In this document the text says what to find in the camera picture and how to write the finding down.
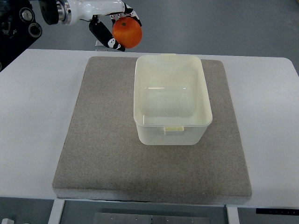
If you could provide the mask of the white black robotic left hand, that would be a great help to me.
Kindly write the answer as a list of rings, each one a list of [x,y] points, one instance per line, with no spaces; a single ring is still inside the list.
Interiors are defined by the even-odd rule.
[[[112,35],[114,23],[131,17],[142,26],[135,10],[121,0],[57,0],[54,23],[72,25],[79,20],[89,22],[91,33],[107,48],[125,51]]]

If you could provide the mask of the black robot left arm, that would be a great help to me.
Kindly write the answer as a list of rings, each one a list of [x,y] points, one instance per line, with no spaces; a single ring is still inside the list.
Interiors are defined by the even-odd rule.
[[[0,69],[28,49],[43,33],[29,0],[0,2]]]

